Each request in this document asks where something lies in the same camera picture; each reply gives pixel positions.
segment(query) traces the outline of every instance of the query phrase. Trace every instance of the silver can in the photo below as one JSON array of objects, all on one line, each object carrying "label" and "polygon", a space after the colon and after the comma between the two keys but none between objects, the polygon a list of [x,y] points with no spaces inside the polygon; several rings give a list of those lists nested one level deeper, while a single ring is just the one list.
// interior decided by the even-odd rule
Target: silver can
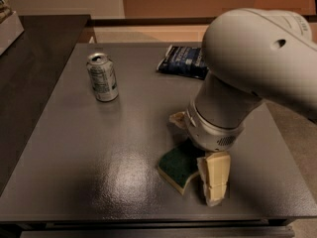
[{"label": "silver can", "polygon": [[87,70],[95,96],[100,101],[115,99],[119,92],[113,62],[103,53],[88,57]]}]

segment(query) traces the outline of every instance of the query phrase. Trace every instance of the green object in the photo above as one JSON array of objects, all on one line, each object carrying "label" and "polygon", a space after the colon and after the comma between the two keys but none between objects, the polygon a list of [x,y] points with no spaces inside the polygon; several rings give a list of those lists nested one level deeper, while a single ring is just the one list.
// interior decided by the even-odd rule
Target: green object
[{"label": "green object", "polygon": [[188,183],[198,176],[197,158],[203,156],[205,152],[196,148],[187,139],[160,158],[158,172],[181,194],[184,194]]}]

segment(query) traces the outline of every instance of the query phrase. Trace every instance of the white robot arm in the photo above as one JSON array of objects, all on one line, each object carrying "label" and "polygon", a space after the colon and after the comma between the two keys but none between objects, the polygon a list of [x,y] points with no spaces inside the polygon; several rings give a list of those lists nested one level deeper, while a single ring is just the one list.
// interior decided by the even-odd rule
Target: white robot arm
[{"label": "white robot arm", "polygon": [[207,29],[210,71],[185,112],[192,141],[208,152],[229,149],[244,119],[269,99],[317,121],[317,46],[293,12],[238,9]]}]

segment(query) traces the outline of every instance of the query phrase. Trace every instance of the blue chip bag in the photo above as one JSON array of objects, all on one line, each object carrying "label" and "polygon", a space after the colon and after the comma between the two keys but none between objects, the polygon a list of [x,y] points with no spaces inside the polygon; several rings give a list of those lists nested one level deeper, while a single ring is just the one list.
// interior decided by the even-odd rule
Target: blue chip bag
[{"label": "blue chip bag", "polygon": [[201,48],[170,46],[158,71],[199,79],[205,79],[208,67],[203,60]]}]

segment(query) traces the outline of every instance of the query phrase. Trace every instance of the dark counter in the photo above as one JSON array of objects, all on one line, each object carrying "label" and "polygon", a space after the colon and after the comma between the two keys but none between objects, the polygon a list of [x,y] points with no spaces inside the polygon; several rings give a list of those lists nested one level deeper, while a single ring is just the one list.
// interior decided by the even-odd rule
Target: dark counter
[{"label": "dark counter", "polygon": [[0,57],[0,195],[88,19],[23,16],[25,32]]}]

